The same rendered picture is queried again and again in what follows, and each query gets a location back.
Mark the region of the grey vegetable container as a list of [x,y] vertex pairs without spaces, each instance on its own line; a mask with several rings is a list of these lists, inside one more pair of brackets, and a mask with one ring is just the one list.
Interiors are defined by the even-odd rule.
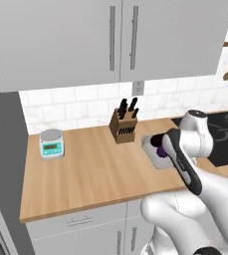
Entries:
[[162,133],[144,135],[141,139],[141,147],[155,168],[173,168],[173,163],[170,160],[169,156],[159,157],[156,153],[157,149],[161,146],[162,137]]

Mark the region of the purple eggplant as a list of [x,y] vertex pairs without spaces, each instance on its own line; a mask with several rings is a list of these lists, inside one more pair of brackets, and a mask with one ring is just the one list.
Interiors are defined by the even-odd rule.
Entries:
[[168,157],[168,154],[166,153],[166,151],[164,150],[164,148],[162,146],[160,146],[157,151],[156,151],[157,155],[159,157]]

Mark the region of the wooden knife block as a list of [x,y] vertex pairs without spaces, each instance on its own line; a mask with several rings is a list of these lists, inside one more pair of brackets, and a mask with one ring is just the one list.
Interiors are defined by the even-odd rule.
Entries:
[[118,116],[117,110],[114,110],[109,128],[117,144],[134,142],[135,127],[137,118],[132,117],[132,112],[126,112],[123,119]]

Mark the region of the white and teal kitchen scale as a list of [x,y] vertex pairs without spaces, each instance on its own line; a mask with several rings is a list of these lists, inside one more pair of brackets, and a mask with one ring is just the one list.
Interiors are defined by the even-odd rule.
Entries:
[[63,132],[56,128],[42,131],[39,136],[39,148],[43,160],[62,158],[65,155]]

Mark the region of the grey base cupboard door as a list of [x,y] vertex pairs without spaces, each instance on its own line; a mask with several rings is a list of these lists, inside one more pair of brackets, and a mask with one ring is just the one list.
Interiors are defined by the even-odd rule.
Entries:
[[[116,255],[117,232],[99,227],[32,240],[36,255]],[[120,255],[123,254],[124,226],[121,230]]]
[[[140,255],[153,233],[153,226],[146,222],[141,215],[140,203],[141,200],[138,199],[126,204],[124,255]],[[130,251],[132,227],[137,227],[133,252]]]

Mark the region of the grey fridge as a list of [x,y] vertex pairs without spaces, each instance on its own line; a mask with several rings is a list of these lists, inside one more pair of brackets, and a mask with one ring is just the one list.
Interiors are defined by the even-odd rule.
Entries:
[[19,94],[0,92],[0,212],[17,255],[35,255],[20,207],[28,132]]

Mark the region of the black hob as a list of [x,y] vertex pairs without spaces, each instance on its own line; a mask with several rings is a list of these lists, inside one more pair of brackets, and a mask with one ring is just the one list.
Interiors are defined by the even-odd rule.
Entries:
[[177,127],[167,135],[181,160],[207,157],[216,167],[228,165],[228,112],[207,115],[189,110],[173,122]]

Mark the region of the grey drawer front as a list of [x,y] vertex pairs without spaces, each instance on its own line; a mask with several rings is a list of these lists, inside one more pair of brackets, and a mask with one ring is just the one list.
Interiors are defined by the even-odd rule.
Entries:
[[[74,227],[67,227],[67,222],[71,221],[72,218],[77,220],[85,217],[93,217],[94,221]],[[90,230],[99,227],[109,227],[115,230],[122,230],[125,218],[126,203],[124,202],[29,222],[26,224],[26,227],[32,240],[40,240],[46,237],[57,236],[59,234],[71,233],[79,230]]]

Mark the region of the grey wall socket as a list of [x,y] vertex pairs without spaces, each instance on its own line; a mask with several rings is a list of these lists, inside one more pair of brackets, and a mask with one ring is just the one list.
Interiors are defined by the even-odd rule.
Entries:
[[144,93],[144,81],[136,81],[132,83],[132,92],[133,96],[142,96]]

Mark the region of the wide grey wall cupboard door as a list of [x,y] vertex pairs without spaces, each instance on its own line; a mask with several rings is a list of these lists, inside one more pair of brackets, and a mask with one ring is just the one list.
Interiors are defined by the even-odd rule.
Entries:
[[121,0],[0,0],[0,91],[117,83],[120,14]]

